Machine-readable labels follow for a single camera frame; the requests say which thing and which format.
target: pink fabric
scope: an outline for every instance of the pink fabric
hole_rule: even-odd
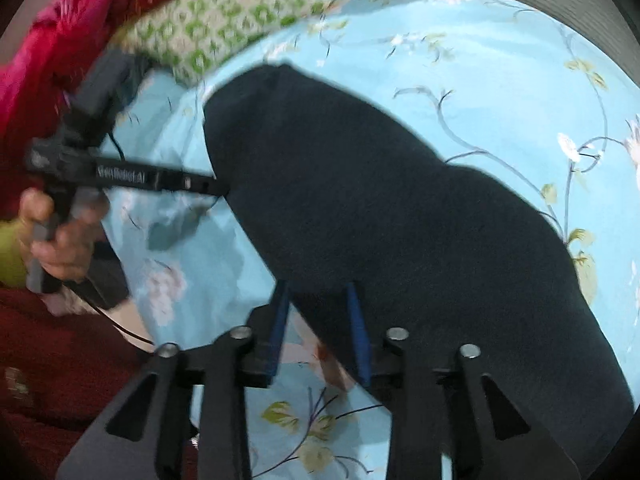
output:
[[[125,20],[166,0],[55,0],[41,11],[12,62],[0,68],[0,216],[15,212],[28,187],[24,153],[54,133],[65,107]]]

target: human hand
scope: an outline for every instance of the human hand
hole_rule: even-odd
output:
[[[28,189],[20,199],[18,243],[26,266],[32,258],[62,281],[81,281],[94,254],[94,242],[102,233],[100,221],[109,210],[104,195],[87,205],[77,218],[61,225],[50,242],[33,240],[33,225],[47,221],[54,209],[53,200],[41,191]]]

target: light blue bed sheet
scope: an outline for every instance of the light blue bed sheet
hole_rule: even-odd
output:
[[[451,164],[492,174],[545,215],[637,404],[640,89],[589,41],[513,0],[341,7],[265,38],[195,89],[153,73],[116,130],[125,154],[211,172],[203,104],[261,63],[286,62],[357,94]],[[104,151],[116,153],[108,141]],[[208,344],[268,300],[273,276],[224,200],[123,189],[110,199],[108,237],[158,344]],[[343,373],[324,374],[331,357],[296,313],[286,341],[274,386],[247,394],[254,474],[383,479],[389,414]],[[198,411],[196,402],[194,420]]]

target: green patterned pillow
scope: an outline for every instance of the green patterned pillow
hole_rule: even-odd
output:
[[[171,0],[132,25],[114,42],[174,69],[177,80],[196,84],[259,38],[299,18],[322,14],[332,0]]]

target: dark red garment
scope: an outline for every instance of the dark red garment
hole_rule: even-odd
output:
[[[47,479],[140,363],[103,317],[54,317],[37,296],[0,289],[0,409]]]
[[[125,20],[165,1],[55,0],[37,15],[12,62],[0,70],[0,214],[11,212],[28,187],[26,147],[55,131],[64,92],[76,90]]]

